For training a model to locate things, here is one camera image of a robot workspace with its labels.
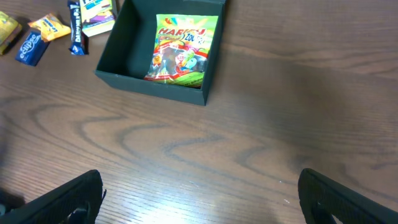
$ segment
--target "chocolate bar wrapper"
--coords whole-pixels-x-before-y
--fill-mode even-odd
[[[69,48],[72,55],[85,55],[85,35],[81,31],[81,11],[80,4],[74,1],[68,1],[70,10],[70,25],[72,28],[72,44]]]
[[[41,39],[40,32],[32,31],[20,47],[15,59],[26,65],[36,66],[49,44],[50,42]]]

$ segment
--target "candy bar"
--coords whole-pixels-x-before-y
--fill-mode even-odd
[[[70,10],[70,26],[72,28],[72,44],[69,48],[73,55],[85,55],[85,35],[81,31],[80,4],[68,1]]]

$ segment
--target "candy bag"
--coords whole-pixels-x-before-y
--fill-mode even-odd
[[[218,16],[158,14],[155,50],[145,80],[201,87]]]
[[[51,13],[39,20],[28,23],[28,25],[40,31],[44,42],[70,34],[70,28],[62,25],[62,23]]]

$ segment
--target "haribo logo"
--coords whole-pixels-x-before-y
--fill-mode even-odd
[[[161,28],[159,30],[159,34],[185,35],[186,33],[191,33],[191,32],[194,32],[194,31],[196,31],[196,33],[198,35],[203,35],[203,34],[205,34],[206,29],[197,29],[197,30],[195,30],[195,29],[179,29],[179,30],[176,30],[176,29]]]
[[[40,40],[40,35],[33,34],[29,40],[25,40],[22,44],[21,48],[19,49],[22,53],[19,55],[20,58],[24,58],[25,54],[28,54],[35,48],[35,44],[37,44]]]

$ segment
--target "snack wrapper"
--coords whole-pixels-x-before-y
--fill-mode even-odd
[[[68,1],[70,10],[70,26],[72,28],[72,44],[69,48],[73,55],[85,55],[85,35],[81,31],[81,12],[80,4],[74,1]]]
[[[28,23],[28,25],[40,31],[44,42],[70,34],[70,28],[62,25],[62,23],[51,13],[37,21]]]
[[[94,36],[113,28],[116,20],[114,0],[80,0],[83,32]]]
[[[41,39],[39,32],[31,31],[15,59],[26,65],[36,66],[49,44],[50,42],[44,42]]]
[[[145,80],[201,87],[218,16],[158,14],[155,50]]]
[[[0,11],[0,55],[21,32],[22,26],[13,18]]]

